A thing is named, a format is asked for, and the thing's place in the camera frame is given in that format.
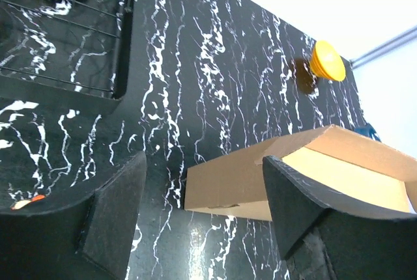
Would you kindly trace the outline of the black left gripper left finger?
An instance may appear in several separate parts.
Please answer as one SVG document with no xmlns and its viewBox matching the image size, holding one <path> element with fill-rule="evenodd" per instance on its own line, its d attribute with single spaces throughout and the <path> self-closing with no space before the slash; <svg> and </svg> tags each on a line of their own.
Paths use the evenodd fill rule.
<svg viewBox="0 0 417 280">
<path fill-rule="evenodd" d="M 146 174 L 139 151 L 19 210 L 2 204 L 1 278 L 124 279 Z"/>
</svg>

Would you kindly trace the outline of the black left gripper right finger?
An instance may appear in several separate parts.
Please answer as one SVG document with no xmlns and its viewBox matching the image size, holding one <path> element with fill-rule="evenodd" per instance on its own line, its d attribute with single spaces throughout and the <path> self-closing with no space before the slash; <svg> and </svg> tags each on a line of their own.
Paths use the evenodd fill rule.
<svg viewBox="0 0 417 280">
<path fill-rule="evenodd" d="M 352 198 L 263 158 L 280 258 L 291 279 L 415 279 L 416 215 Z"/>
</svg>

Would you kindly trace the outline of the brown cardboard box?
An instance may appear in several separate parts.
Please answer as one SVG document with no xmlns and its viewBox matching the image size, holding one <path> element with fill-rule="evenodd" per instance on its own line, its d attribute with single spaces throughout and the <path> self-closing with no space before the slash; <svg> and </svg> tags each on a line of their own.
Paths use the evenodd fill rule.
<svg viewBox="0 0 417 280">
<path fill-rule="evenodd" d="M 263 158 L 365 203 L 416 208 L 416 159 L 336 125 L 274 137 L 187 170 L 184 209 L 269 221 Z"/>
</svg>

